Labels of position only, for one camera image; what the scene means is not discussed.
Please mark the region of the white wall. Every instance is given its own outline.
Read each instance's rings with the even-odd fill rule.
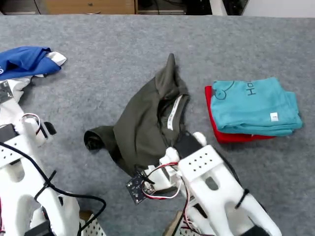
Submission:
[[[243,16],[315,17],[315,0],[249,0]]]

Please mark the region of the red and white wire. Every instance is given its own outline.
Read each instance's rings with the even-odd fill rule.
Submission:
[[[160,168],[164,168],[166,166],[176,166],[178,165],[178,162],[170,162],[170,163],[167,163],[167,164],[162,164],[162,165],[159,165],[157,167],[155,167],[155,169],[153,169],[149,174],[148,174],[148,177],[156,170],[160,169]]]
[[[147,198],[150,198],[150,199],[155,199],[155,200],[173,199],[173,198],[175,198],[175,197],[178,195],[179,191],[181,190],[182,184],[183,184],[183,182],[181,182],[181,183],[179,184],[176,193],[175,193],[173,196],[171,196],[171,197],[149,195],[149,194],[147,194],[143,189],[142,189],[142,192],[143,192],[144,196],[146,196]]]
[[[189,190],[188,190],[188,188],[186,187],[186,185],[184,184],[184,186],[185,186],[185,189],[186,189],[186,197],[187,197],[187,199],[186,199],[186,204],[185,204],[185,208],[184,208],[184,210],[183,210],[183,217],[184,217],[184,221],[186,222],[186,225],[188,226],[188,228],[191,230],[191,231],[193,231],[194,233],[196,233],[196,234],[198,234],[198,235],[200,235],[200,236],[214,236],[214,235],[205,235],[205,234],[202,234],[201,232],[200,232],[200,230],[197,228],[197,230],[195,230],[193,227],[191,227],[191,225],[189,224],[190,223],[190,221],[189,221],[189,219],[188,219],[188,217],[187,217],[187,208],[188,208],[188,204],[189,204],[189,201],[190,201],[190,193],[189,193]]]

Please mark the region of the circuit board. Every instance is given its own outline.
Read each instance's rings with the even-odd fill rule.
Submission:
[[[141,183],[143,181],[143,177],[140,174],[136,174],[127,184],[126,187],[134,201],[135,204],[139,204],[143,200],[146,199],[142,192]]]

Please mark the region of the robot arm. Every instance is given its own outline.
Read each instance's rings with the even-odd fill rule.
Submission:
[[[0,89],[0,197],[5,236],[86,236],[83,229],[95,222],[105,201],[68,193],[50,183],[56,172],[46,176],[37,150],[56,131],[37,115],[23,112],[7,81],[0,83]],[[76,197],[98,200],[103,207],[85,222],[80,220]],[[40,208],[30,212],[33,199]]]
[[[169,147],[166,155],[160,159],[161,165],[178,163],[177,168],[165,167],[167,176],[162,169],[152,172],[153,166],[145,170],[154,182],[153,189],[157,191],[171,186],[180,187],[187,198],[184,220],[192,222],[189,227],[195,225],[195,229],[200,230],[200,235],[246,235],[246,232],[258,226],[264,233],[255,234],[257,236],[281,236],[281,231],[259,202],[242,188],[215,149],[206,145],[205,137],[201,133],[190,136],[185,137],[187,140],[184,141],[182,150],[181,147],[177,150]],[[192,138],[198,140],[200,146],[193,144]],[[194,149],[189,150],[185,142],[191,143]],[[208,186],[208,180],[216,183],[216,189]],[[149,185],[144,185],[145,196],[147,186]],[[207,217],[194,207],[196,204]]]

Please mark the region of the black zip tie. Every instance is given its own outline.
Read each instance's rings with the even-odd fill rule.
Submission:
[[[56,173],[57,173],[57,171],[54,170],[54,171],[52,172],[52,174],[50,175],[50,177],[48,178],[48,180],[44,183],[44,186],[39,190],[38,193],[36,193],[36,195],[35,195],[35,197],[34,197],[35,201],[37,201],[37,198],[39,197],[39,195],[42,194],[42,192],[44,192],[44,190],[45,190],[47,187],[53,186],[53,184],[52,184],[50,181],[53,179],[53,177],[55,176]]]
[[[238,202],[238,204],[236,204],[235,209],[238,209],[240,207],[240,205],[242,204],[244,198],[246,197],[246,195],[248,195],[250,193],[250,191],[248,189],[244,189],[243,195],[240,199],[240,201]]]

